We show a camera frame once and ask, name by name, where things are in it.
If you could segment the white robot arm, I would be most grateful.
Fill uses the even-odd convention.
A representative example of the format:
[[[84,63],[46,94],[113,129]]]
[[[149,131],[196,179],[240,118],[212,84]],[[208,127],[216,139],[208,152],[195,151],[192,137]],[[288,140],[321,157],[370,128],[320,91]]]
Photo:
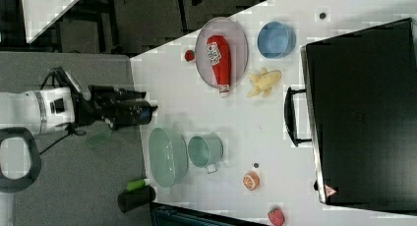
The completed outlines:
[[[90,85],[86,92],[68,86],[1,94],[0,125],[26,128],[33,135],[75,130],[97,121],[110,129],[146,125],[157,110],[143,92]]]

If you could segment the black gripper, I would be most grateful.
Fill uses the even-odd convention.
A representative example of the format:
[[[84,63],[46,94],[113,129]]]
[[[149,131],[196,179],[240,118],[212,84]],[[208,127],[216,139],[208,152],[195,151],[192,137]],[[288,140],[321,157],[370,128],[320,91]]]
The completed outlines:
[[[76,124],[89,126],[104,121],[111,130],[148,124],[156,105],[145,100],[145,91],[107,85],[89,85],[90,98],[76,98]]]

